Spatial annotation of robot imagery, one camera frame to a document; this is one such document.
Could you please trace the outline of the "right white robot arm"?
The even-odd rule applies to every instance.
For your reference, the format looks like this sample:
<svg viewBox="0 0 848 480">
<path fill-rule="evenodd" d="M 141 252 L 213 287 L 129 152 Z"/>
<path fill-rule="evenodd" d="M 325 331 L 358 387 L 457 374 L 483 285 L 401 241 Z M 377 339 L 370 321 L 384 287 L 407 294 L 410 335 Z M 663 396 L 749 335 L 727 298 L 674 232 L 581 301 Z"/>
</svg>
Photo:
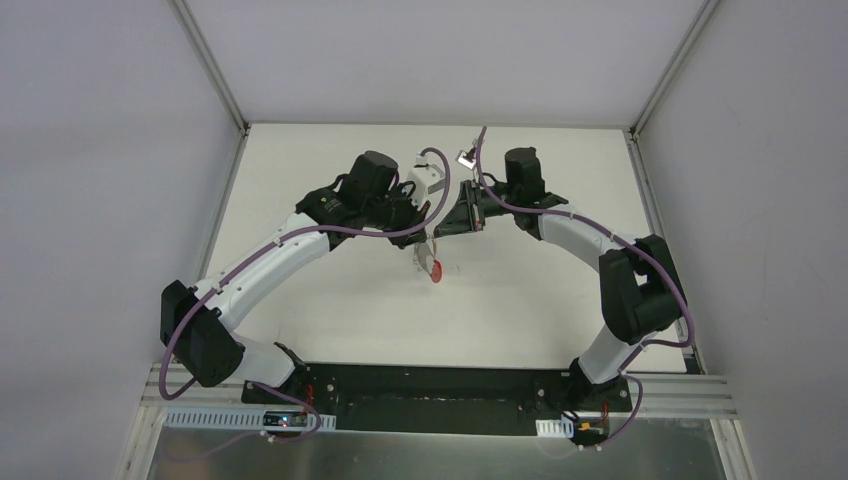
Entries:
<svg viewBox="0 0 848 480">
<path fill-rule="evenodd" d="M 573 405 L 593 409 L 639 350 L 678 319 L 688 319 L 674 261 L 662 237 L 618 235 L 548 191 L 535 148 L 513 148 L 504 163 L 503 181 L 482 172 L 461 183 L 458 200 L 434 235 L 478 232 L 488 218 L 510 215 L 521 231 L 564 249 L 598 274 L 604 325 L 572 362 L 567 384 Z"/>
</svg>

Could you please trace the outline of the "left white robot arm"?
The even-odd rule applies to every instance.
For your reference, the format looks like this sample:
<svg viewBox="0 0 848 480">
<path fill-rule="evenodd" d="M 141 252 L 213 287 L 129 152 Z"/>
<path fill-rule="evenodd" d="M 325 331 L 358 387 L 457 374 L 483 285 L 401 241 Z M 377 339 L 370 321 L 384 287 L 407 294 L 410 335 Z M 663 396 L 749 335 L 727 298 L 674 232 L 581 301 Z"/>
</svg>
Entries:
<svg viewBox="0 0 848 480">
<path fill-rule="evenodd" d="M 175 280 L 161 294 L 163 361 L 177 359 L 193 383 L 213 387 L 235 378 L 266 384 L 281 404 L 297 402 L 305 378 L 287 348 L 237 335 L 247 314 L 299 269 L 357 236 L 386 238 L 403 249 L 426 240 L 426 226 L 443 208 L 448 164 L 419 155 L 400 182 L 389 156 L 366 151 L 350 171 L 305 195 L 275 232 L 242 259 L 187 286 Z"/>
</svg>

